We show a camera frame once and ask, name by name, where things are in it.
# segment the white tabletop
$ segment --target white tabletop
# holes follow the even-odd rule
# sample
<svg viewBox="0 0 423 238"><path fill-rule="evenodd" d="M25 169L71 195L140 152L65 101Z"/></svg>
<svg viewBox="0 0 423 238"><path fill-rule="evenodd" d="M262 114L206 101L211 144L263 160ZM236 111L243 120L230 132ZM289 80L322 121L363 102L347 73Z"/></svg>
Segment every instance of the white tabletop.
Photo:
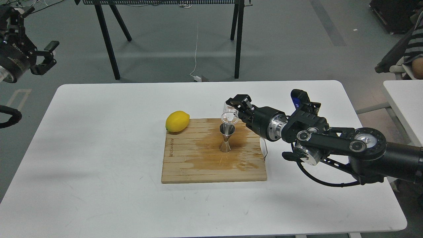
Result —
<svg viewBox="0 0 423 238"><path fill-rule="evenodd" d="M411 142L423 146L423 80L383 82L383 92Z"/></svg>
<svg viewBox="0 0 423 238"><path fill-rule="evenodd" d="M264 182L161 184L165 120L219 117L249 94L294 111L292 89L321 102L333 127L361 127L337 81L83 84L61 86L0 204L1 237L202 237L393 231L407 222L384 183L331 188L307 178L268 142ZM345 162L344 157L333 156ZM306 166L328 182L354 179Z"/></svg>

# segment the wooden cutting board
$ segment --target wooden cutting board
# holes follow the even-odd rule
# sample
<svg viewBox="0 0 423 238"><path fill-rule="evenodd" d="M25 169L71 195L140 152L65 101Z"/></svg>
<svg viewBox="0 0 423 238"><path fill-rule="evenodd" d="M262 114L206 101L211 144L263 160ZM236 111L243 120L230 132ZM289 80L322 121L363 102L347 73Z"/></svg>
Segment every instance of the wooden cutting board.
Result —
<svg viewBox="0 0 423 238"><path fill-rule="evenodd" d="M231 151L223 153L220 118L190 119L178 134L167 132L162 183L266 181L260 138L245 124L235 124Z"/></svg>

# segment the white power cord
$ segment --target white power cord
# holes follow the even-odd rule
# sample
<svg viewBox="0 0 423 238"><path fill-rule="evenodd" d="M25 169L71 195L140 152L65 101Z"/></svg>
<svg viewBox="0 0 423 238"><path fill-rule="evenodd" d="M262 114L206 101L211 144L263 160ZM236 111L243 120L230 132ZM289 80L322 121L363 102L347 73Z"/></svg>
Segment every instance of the white power cord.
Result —
<svg viewBox="0 0 423 238"><path fill-rule="evenodd" d="M186 3L184 4L184 1L181 1L182 4L179 5L179 7L182 8L190 8L192 7L192 4L188 4L188 1L185 1Z"/></svg>
<svg viewBox="0 0 423 238"><path fill-rule="evenodd" d="M197 42L195 43L195 55L194 55L195 66L194 66L194 70L190 73L190 75L194 78L195 81L201 82L201 77L192 75L192 73L195 71L195 68L197 67L197 49L198 49L198 22L197 22Z"/></svg>

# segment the black robotic arm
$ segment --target black robotic arm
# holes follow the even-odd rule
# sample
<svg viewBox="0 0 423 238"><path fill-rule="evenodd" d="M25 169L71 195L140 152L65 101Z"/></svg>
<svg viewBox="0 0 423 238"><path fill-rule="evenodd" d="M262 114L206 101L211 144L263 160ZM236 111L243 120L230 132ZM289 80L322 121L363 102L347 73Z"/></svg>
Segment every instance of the black robotic arm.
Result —
<svg viewBox="0 0 423 238"><path fill-rule="evenodd" d="M51 41L43 51L37 50L25 33L24 18L34 11L34 7L12 8L0 6L0 82L16 83L29 69L34 75L43 75L55 64L53 51L59 45ZM37 64L37 57L44 60ZM13 108L0 105L0 113L11 115L0 128L16 124L22 114Z"/></svg>
<svg viewBox="0 0 423 238"><path fill-rule="evenodd" d="M292 152L283 152L288 161L297 162L300 169L314 181L334 187L383 182L385 176L423 183L423 147L387 142L385 136L373 128L330 127L324 117L317 116L321 106L311 102L307 93L294 89L291 98L296 110L290 116L270 107L251 104L246 94L238 94L226 104L238 110L239 118L259 136L269 140L291 143ZM330 155L348 156L342 164ZM302 163L325 163L349 173L357 181L332 184L309 174Z"/></svg>

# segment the black table leg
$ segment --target black table leg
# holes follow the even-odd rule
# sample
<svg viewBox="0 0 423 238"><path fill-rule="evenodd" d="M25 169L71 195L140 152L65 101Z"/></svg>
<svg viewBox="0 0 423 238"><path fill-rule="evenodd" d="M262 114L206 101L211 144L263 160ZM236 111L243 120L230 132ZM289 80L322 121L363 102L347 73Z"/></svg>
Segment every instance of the black table leg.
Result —
<svg viewBox="0 0 423 238"><path fill-rule="evenodd" d="M241 60L242 23L244 20L244 0L238 6L238 31L236 33L235 78L239 78L239 62Z"/></svg>
<svg viewBox="0 0 423 238"><path fill-rule="evenodd" d="M234 4L233 7L233 18L232 18L232 28L231 28L231 40L233 41L235 37L235 28L236 28L236 19L238 18L238 4Z"/></svg>
<svg viewBox="0 0 423 238"><path fill-rule="evenodd" d="M115 75L115 79L119 80L121 78L121 75L119 74L119 68L118 64L116 63L116 58L113 52L112 42L110 41L109 31L107 30L106 21L104 19L102 6L94 5L94 7L96 8L97 17L99 18L100 28L103 33L104 43L106 44L110 63L112 64L113 74Z"/></svg>
<svg viewBox="0 0 423 238"><path fill-rule="evenodd" d="M124 34L125 34L125 36L126 36L126 39L130 42L130 41L132 40L132 37L131 37L131 35L129 34L128 29L126 28L125 23L124 23L124 21L122 20L122 17L121 17L121 15L120 15L120 13L119 13L119 11L118 11L118 9L117 9L116 5L109 5L109 6L110 6L110 8L112 9L112 12L113 12L113 14L114 14L114 15L115 15L115 17L116 17L116 20L118 21L119 26L121 26L122 31L124 32Z"/></svg>

